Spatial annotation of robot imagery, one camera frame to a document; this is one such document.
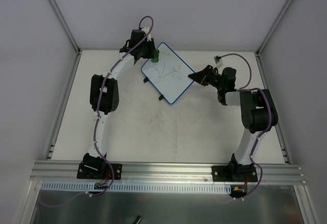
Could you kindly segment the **green whiteboard eraser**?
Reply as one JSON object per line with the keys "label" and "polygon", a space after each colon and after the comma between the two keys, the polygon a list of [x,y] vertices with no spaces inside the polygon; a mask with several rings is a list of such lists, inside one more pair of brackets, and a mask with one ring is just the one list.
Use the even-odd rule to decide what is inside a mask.
{"label": "green whiteboard eraser", "polygon": [[156,49],[153,57],[151,58],[152,63],[157,63],[159,61],[159,50]]}

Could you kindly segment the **blue framed whiteboard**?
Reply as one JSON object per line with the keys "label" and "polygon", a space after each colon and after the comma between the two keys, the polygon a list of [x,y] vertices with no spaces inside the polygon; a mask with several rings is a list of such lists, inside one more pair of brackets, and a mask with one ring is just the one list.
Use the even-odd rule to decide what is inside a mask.
{"label": "blue framed whiteboard", "polygon": [[147,60],[141,67],[149,80],[168,104],[174,104],[194,82],[189,78],[195,71],[166,43],[158,45],[157,62]]}

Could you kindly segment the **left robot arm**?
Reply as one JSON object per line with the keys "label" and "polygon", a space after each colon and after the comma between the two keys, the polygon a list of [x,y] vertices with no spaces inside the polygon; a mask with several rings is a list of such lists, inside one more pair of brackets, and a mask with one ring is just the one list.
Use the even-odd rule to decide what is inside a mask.
{"label": "left robot arm", "polygon": [[94,130],[87,153],[79,164],[79,179],[117,179],[106,162],[108,152],[109,119],[119,105],[118,78],[139,59],[157,59],[158,51],[151,28],[133,30],[131,37],[119,50],[119,58],[103,75],[95,74],[91,78],[89,102],[94,111]]}

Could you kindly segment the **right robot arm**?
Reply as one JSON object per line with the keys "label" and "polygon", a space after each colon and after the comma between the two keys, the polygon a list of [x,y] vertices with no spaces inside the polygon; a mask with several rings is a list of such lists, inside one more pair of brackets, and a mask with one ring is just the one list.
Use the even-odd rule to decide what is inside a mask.
{"label": "right robot arm", "polygon": [[254,156],[262,136],[278,122],[278,114],[268,89],[236,90],[234,68],[226,67],[222,73],[208,65],[188,77],[202,85],[217,89],[218,101],[224,106],[239,106],[244,132],[237,150],[225,166],[213,166],[214,182],[257,182]]}

